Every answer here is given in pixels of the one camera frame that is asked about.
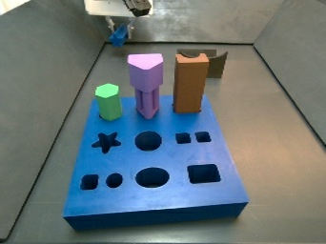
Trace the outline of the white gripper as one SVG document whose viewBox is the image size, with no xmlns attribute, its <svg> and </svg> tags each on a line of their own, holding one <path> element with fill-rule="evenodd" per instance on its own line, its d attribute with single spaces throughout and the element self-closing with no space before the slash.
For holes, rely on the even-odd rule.
<svg viewBox="0 0 326 244">
<path fill-rule="evenodd" d="M 84 0 L 86 11 L 90 15 L 106 16 L 111 32 L 115 32 L 115 22 L 110 16 L 128 17 L 127 31 L 135 29 L 135 17 L 152 14 L 152 0 Z"/>
</svg>

